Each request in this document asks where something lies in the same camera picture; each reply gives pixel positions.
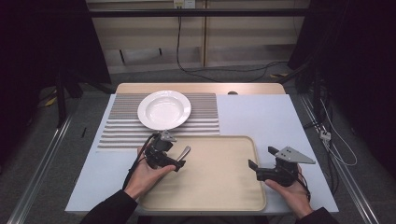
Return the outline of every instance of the wooden panel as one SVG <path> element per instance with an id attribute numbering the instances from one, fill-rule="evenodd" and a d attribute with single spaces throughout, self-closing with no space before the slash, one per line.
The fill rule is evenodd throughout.
<path id="1" fill-rule="evenodd" d="M 155 91 L 179 91 L 182 93 L 213 92 L 228 94 L 286 94 L 278 83 L 122 83 L 116 93 L 152 93 Z"/>
<path id="2" fill-rule="evenodd" d="M 210 1 L 210 8 L 294 8 L 294 1 Z M 207 47 L 295 44 L 302 18 L 209 18 Z"/>
<path id="3" fill-rule="evenodd" d="M 173 1 L 90 3 L 90 9 L 173 8 Z M 158 49 L 177 46 L 177 18 L 93 18 L 102 49 Z M 183 18 L 180 47 L 201 47 L 203 18 Z"/>

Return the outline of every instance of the metal rail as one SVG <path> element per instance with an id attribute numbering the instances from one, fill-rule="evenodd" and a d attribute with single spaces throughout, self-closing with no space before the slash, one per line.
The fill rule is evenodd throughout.
<path id="1" fill-rule="evenodd" d="M 42 9 L 33 12 L 33 15 L 52 17 L 303 17 L 332 15 L 334 10 L 312 8 L 269 8 L 269 9 L 213 9 L 213 8 L 186 8 L 186 9 L 91 9 L 57 10 Z"/>
<path id="2" fill-rule="evenodd" d="M 55 158 L 56 152 L 60 147 L 62 140 L 64 139 L 64 135 L 70 125 L 71 119 L 77 110 L 78 104 L 76 103 L 72 106 L 72 109 L 69 115 L 66 117 L 63 125 L 60 128 L 57 128 L 55 134 L 52 137 L 52 140 L 41 159 L 38 167 L 33 174 L 33 177 L 30 179 L 29 184 L 26 187 L 26 190 L 23 192 L 21 198 L 19 199 L 17 205 L 14 208 L 7 224 L 22 224 L 27 217 L 27 214 L 32 207 L 33 202 L 35 201 L 35 196 L 40 190 L 41 184 L 46 177 L 48 169 Z"/>
<path id="3" fill-rule="evenodd" d="M 303 106 L 306 110 L 306 113 L 308 114 L 308 117 L 311 119 L 312 122 L 315 121 L 315 115 L 314 112 L 312 111 L 313 105 L 309 101 L 309 99 L 305 99 L 301 95 L 301 101 L 303 103 Z M 325 130 L 325 127 L 323 124 L 321 124 L 320 128 Z M 337 154 L 338 157 L 341 157 L 339 151 L 337 150 L 335 145 L 332 145 L 332 150 L 334 153 Z M 331 156 L 333 163 L 335 164 L 335 168 L 340 175 L 341 179 L 344 182 L 344 185 L 346 186 L 346 189 L 348 193 L 350 194 L 352 201 L 356 205 L 357 209 L 361 213 L 361 217 L 364 220 L 364 223 L 366 224 L 378 224 L 379 221 L 377 217 L 375 216 L 375 212 L 372 208 L 372 206 L 369 204 L 369 201 L 367 200 L 366 196 L 364 195 L 363 191 L 359 187 L 358 183 L 356 182 L 355 178 L 353 177 L 352 173 L 349 172 L 349 169 L 346 165 L 342 164 L 339 162 L 335 157 Z"/>

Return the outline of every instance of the plate rim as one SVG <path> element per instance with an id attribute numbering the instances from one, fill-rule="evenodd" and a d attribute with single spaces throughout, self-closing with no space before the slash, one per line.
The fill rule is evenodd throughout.
<path id="1" fill-rule="evenodd" d="M 182 116 L 180 119 L 177 120 L 173 125 L 169 125 L 169 127 L 158 127 L 155 125 L 155 123 L 151 122 L 151 120 L 147 119 L 146 115 L 146 107 L 154 101 L 155 99 L 158 99 L 160 96 L 164 95 L 170 96 L 178 100 L 182 106 L 183 106 L 183 112 Z M 163 130 L 171 130 L 174 129 L 181 124 L 183 124 L 190 116 L 191 114 L 191 102 L 187 96 L 185 96 L 183 93 L 178 92 L 178 91 L 155 91 L 149 95 L 147 95 L 139 104 L 139 107 L 137 108 L 137 116 L 139 121 L 147 128 L 150 128 L 152 130 L 156 131 L 163 131 Z"/>

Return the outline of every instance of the black sleeve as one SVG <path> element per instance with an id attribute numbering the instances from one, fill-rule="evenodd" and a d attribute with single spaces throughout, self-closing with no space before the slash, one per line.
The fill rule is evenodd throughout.
<path id="1" fill-rule="evenodd" d="M 80 222 L 124 224 L 137 207 L 137 202 L 123 190 L 97 204 Z"/>
<path id="2" fill-rule="evenodd" d="M 314 224 L 314 223 L 338 224 L 338 221 L 335 220 L 335 218 L 332 217 L 332 215 L 330 215 L 330 213 L 324 207 L 321 207 L 317 211 L 296 221 L 296 224 Z"/>

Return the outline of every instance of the white table surface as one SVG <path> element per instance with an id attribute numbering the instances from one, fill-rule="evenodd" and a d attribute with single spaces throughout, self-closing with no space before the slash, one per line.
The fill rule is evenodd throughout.
<path id="1" fill-rule="evenodd" d="M 106 124 L 115 95 L 109 100 L 98 134 L 81 170 L 78 182 L 65 208 L 66 212 L 85 214 L 101 201 L 118 191 L 131 167 L 135 151 L 97 152 L 100 133 Z M 282 149 L 293 147 L 313 160 L 317 160 L 295 112 L 290 97 L 286 94 L 265 95 L 217 95 L 220 134 L 247 135 L 251 137 L 259 155 L 260 167 L 272 168 L 275 157 L 268 147 Z M 303 175 L 311 191 L 314 209 L 325 207 L 329 212 L 338 212 L 337 205 L 318 165 L 301 164 Z M 290 213 L 289 208 L 277 192 L 264 186 L 267 205 L 257 213 L 247 215 L 281 215 Z M 213 212 L 165 213 L 148 212 L 138 206 L 141 215 L 214 215 Z"/>

